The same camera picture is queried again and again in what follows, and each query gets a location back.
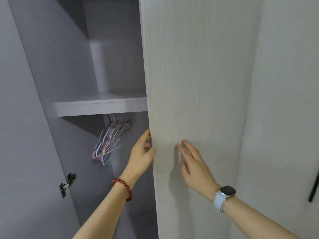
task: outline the person's left arm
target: person's left arm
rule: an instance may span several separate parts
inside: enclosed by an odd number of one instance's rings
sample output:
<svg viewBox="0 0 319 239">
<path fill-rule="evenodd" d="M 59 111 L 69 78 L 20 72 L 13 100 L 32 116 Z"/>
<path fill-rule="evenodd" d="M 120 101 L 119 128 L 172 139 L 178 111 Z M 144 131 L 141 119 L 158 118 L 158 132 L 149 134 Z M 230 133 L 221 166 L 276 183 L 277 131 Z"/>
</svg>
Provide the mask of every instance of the person's left arm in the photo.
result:
<svg viewBox="0 0 319 239">
<path fill-rule="evenodd" d="M 151 148 L 148 140 L 150 140 L 150 131 L 146 130 L 132 148 L 129 162 L 120 176 L 131 189 L 149 167 L 156 153 L 156 149 Z M 123 184 L 115 183 L 73 239 L 111 239 L 128 195 Z"/>
</svg>

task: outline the watch strap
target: watch strap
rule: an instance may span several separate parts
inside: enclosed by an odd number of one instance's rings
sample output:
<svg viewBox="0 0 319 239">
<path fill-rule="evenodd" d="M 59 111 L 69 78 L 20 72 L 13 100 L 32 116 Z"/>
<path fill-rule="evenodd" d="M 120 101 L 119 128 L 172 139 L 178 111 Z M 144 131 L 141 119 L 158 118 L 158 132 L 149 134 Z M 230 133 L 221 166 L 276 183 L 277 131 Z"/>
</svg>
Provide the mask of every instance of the watch strap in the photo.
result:
<svg viewBox="0 0 319 239">
<path fill-rule="evenodd" d="M 216 192 L 216 196 L 214 199 L 214 206 L 219 209 L 221 212 L 223 212 L 223 205 L 226 201 L 226 197 L 221 194 L 220 192 Z"/>
</svg>

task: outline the hinge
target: hinge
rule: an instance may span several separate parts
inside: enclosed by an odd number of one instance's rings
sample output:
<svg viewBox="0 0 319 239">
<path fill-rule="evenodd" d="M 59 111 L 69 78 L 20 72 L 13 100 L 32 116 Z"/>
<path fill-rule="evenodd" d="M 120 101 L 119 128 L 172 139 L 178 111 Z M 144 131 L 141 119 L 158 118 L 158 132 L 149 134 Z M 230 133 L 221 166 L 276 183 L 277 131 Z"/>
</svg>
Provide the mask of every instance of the hinge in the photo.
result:
<svg viewBox="0 0 319 239">
<path fill-rule="evenodd" d="M 60 191 L 61 191 L 63 198 L 66 196 L 66 189 L 72 185 L 72 183 L 76 179 L 76 177 L 77 177 L 76 174 L 69 173 L 68 176 L 66 177 L 66 184 L 64 184 L 64 183 L 60 184 L 59 187 L 60 187 Z"/>
</svg>

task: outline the finger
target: finger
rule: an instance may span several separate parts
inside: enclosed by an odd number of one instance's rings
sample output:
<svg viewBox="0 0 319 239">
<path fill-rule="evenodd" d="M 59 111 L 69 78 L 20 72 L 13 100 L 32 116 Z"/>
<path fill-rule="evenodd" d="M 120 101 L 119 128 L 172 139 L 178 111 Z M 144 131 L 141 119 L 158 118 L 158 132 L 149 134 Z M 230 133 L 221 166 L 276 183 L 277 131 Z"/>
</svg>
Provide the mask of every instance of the finger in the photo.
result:
<svg viewBox="0 0 319 239">
<path fill-rule="evenodd" d="M 186 139 L 183 140 L 183 143 L 185 144 L 185 146 L 189 149 L 190 153 L 192 154 L 193 158 L 195 160 L 199 160 L 200 157 L 198 156 L 198 150 L 197 148 L 195 148 L 193 145 L 191 145 L 189 143 L 189 141 L 187 141 Z"/>
<path fill-rule="evenodd" d="M 144 144 L 147 140 L 150 139 L 150 130 L 147 129 L 142 135 L 141 137 L 138 139 L 138 141 L 136 143 L 141 143 Z"/>
<path fill-rule="evenodd" d="M 144 143 L 144 148 L 150 148 L 150 147 L 151 147 L 150 143 L 148 143 L 148 142 Z"/>
<path fill-rule="evenodd" d="M 184 156 L 188 164 L 191 164 L 194 162 L 193 157 L 189 154 L 189 152 L 187 152 L 187 150 L 182 145 L 178 143 L 177 147 L 178 147 L 178 150 L 180 150 L 181 154 Z"/>
<path fill-rule="evenodd" d="M 146 153 L 145 155 L 146 155 L 150 160 L 153 160 L 153 157 L 154 157 L 155 153 L 156 153 L 156 148 L 151 147 L 151 148 L 147 151 L 147 153 Z"/>
<path fill-rule="evenodd" d="M 189 182 L 189 178 L 190 178 L 190 174 L 189 174 L 189 171 L 187 169 L 187 165 L 185 163 L 185 161 L 182 162 L 182 165 L 181 165 L 181 174 L 185 180 L 185 183 L 188 184 Z"/>
</svg>

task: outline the person's right arm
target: person's right arm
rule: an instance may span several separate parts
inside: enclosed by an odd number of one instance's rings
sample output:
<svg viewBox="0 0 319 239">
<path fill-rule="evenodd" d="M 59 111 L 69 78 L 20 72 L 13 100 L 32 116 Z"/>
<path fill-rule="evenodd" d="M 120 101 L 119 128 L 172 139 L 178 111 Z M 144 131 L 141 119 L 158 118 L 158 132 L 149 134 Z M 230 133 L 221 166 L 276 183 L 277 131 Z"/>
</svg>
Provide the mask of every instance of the person's right arm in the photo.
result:
<svg viewBox="0 0 319 239">
<path fill-rule="evenodd" d="M 200 193 L 212 203 L 215 193 L 221 186 L 216 182 L 200 152 L 188 141 L 183 140 L 184 148 L 178 144 L 178 149 L 183 154 L 187 164 L 183 161 L 181 173 L 186 184 Z M 223 205 L 225 213 L 248 239 L 297 239 L 296 235 L 245 204 L 236 197 L 226 200 Z"/>
</svg>

